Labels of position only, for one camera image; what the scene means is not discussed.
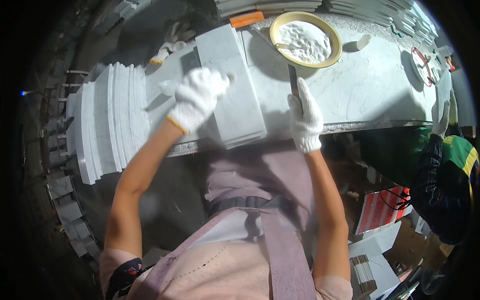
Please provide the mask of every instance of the person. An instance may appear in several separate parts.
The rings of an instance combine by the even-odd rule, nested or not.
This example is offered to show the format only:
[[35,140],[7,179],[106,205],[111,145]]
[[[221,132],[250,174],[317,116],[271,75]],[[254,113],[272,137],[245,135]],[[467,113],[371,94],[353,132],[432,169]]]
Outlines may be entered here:
[[[238,150],[214,161],[205,196],[210,220],[153,267],[143,269],[140,197],[168,149],[212,115],[229,85],[218,72],[190,71],[167,120],[124,170],[100,258],[105,299],[352,298],[348,225],[320,151],[323,117],[301,78],[300,99],[288,96],[298,152],[229,155],[242,153]],[[319,230],[313,272],[298,237],[312,200]]]
[[443,243],[461,244],[478,197],[480,168],[477,150],[458,126],[453,90],[432,129],[363,132],[360,152],[377,171],[410,188],[410,200],[405,203],[413,206]]

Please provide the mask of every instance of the person's arm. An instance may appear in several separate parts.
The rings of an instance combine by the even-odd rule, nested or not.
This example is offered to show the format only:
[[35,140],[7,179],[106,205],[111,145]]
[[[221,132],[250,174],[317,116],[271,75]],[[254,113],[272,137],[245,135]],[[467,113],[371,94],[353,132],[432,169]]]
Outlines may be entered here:
[[140,197],[170,147],[183,134],[195,132],[213,113],[218,96],[227,92],[229,80],[219,72],[193,69],[175,92],[175,107],[150,140],[132,158],[117,184],[107,223],[105,248],[142,257]]
[[105,236],[105,248],[120,249],[142,258],[139,201],[160,162],[183,132],[170,121],[162,123],[132,158],[117,184]]
[[320,152],[319,135],[324,121],[317,102],[302,78],[298,78],[300,99],[288,96],[290,128],[298,151],[305,154],[318,215],[318,246],[313,279],[340,276],[350,281],[348,225],[342,199]]

